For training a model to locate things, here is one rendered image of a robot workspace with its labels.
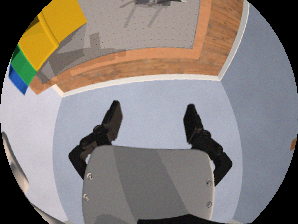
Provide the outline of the blue open-top bin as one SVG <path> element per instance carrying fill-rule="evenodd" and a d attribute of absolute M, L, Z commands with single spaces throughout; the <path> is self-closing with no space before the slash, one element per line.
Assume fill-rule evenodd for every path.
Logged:
<path fill-rule="evenodd" d="M 10 63 L 9 67 L 9 79 L 12 81 L 12 83 L 17 87 L 17 89 L 25 95 L 28 85 L 21 79 L 21 77 L 17 74 L 17 72 L 14 70 L 13 66 Z M 18 76 L 17 76 L 18 75 Z M 20 77 L 20 78 L 19 78 Z M 22 80 L 22 81 L 21 81 Z M 25 84 L 24 84 L 25 83 Z"/>

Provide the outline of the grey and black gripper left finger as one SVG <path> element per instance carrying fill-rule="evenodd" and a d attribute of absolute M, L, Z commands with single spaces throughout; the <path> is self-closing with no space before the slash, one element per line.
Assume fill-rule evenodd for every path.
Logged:
<path fill-rule="evenodd" d="M 112 145 L 111 142 L 117 139 L 123 119 L 120 102 L 118 100 L 112 102 L 109 111 L 107 110 L 105 116 L 101 125 L 95 126 L 93 132 L 82 138 L 79 145 L 77 145 L 68 155 L 69 160 L 83 180 L 87 167 L 85 160 L 88 155 L 92 153 L 95 147 Z"/>

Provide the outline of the yellow recycle bin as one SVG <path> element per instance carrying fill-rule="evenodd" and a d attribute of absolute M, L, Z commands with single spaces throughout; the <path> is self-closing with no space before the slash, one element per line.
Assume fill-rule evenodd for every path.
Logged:
<path fill-rule="evenodd" d="M 58 44 L 85 23 L 77 0 L 52 0 L 30 23 L 18 44 L 38 71 Z"/>

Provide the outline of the green bin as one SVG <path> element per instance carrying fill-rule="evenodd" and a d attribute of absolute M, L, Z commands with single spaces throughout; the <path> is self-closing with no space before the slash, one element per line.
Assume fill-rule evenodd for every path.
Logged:
<path fill-rule="evenodd" d="M 17 45 L 18 46 L 16 46 L 12 54 L 10 63 L 13 66 L 14 70 L 17 72 L 17 74 L 21 77 L 21 79 L 29 86 L 37 71 L 27 60 L 19 44 Z"/>

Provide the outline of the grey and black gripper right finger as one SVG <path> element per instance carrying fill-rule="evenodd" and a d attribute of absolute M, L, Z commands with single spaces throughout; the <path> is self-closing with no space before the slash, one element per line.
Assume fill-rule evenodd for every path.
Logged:
<path fill-rule="evenodd" d="M 211 138 L 211 133 L 208 130 L 204 130 L 198 115 L 194 104 L 189 104 L 183 118 L 186 139 L 188 145 L 192 146 L 191 149 L 206 152 L 210 160 L 213 161 L 215 165 L 215 170 L 213 171 L 215 187 L 231 169 L 232 161 L 223 152 L 222 146 Z"/>

